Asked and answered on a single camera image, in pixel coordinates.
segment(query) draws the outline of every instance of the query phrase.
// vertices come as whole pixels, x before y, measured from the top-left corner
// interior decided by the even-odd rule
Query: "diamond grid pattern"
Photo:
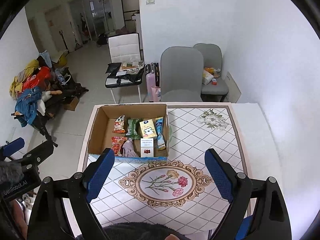
[[[234,129],[228,125],[224,131],[211,130],[199,124],[196,118],[208,108],[169,108],[169,120],[172,127],[169,160],[180,160],[184,164],[201,169],[209,174],[204,164],[204,152],[214,148],[220,157],[228,162],[236,172],[243,172]],[[226,108],[214,108],[231,123]],[[87,165],[95,161],[88,157]],[[182,207],[151,208],[134,199],[119,185],[119,180],[142,165],[141,163],[115,163],[98,198],[90,205],[102,226],[121,222],[146,222],[163,224],[182,234],[215,229],[223,218],[229,203],[222,199],[212,182],[192,201]]]

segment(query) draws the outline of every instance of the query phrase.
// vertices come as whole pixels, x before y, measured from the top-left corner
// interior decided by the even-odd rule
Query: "oval floral pattern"
[[[129,195],[153,207],[182,206],[211,182],[201,170],[180,161],[142,165],[119,180]]]

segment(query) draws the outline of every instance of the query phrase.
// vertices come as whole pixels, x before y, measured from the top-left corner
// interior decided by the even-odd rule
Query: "red cloth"
[[[51,78],[50,71],[51,70],[48,67],[41,67],[40,71],[36,75],[33,75],[33,76],[27,78],[27,80],[24,82],[24,84],[22,86],[22,92],[27,88],[33,88],[36,86],[39,86],[43,90],[45,90],[46,85],[45,85],[44,80]]]

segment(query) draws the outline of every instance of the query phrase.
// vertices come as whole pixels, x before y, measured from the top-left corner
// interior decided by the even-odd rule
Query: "ornate frame pattern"
[[[192,187],[187,193],[175,199],[163,200],[156,199],[146,195],[140,187],[140,180],[146,173],[159,168],[168,168],[181,170],[187,173],[192,179]],[[212,182],[212,178],[203,174],[202,170],[192,167],[190,164],[183,164],[181,161],[170,161],[167,163],[149,163],[130,171],[127,177],[119,180],[119,184],[128,189],[128,194],[141,202],[147,203],[151,207],[178,207],[182,206],[186,201],[193,200],[200,193],[204,192],[204,188]]]

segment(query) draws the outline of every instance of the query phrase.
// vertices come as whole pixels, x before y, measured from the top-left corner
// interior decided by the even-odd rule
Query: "gray chair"
[[[162,102],[202,102],[204,59],[190,47],[170,47],[161,55],[160,86]]]
[[[219,68],[222,71],[222,54],[221,49],[217,45],[198,43],[193,47],[199,50],[203,55],[204,67]],[[216,85],[212,85],[211,82],[208,85],[202,84],[201,93],[207,95],[221,95],[220,101],[223,102],[229,92],[229,88],[221,77],[216,78],[216,80]]]

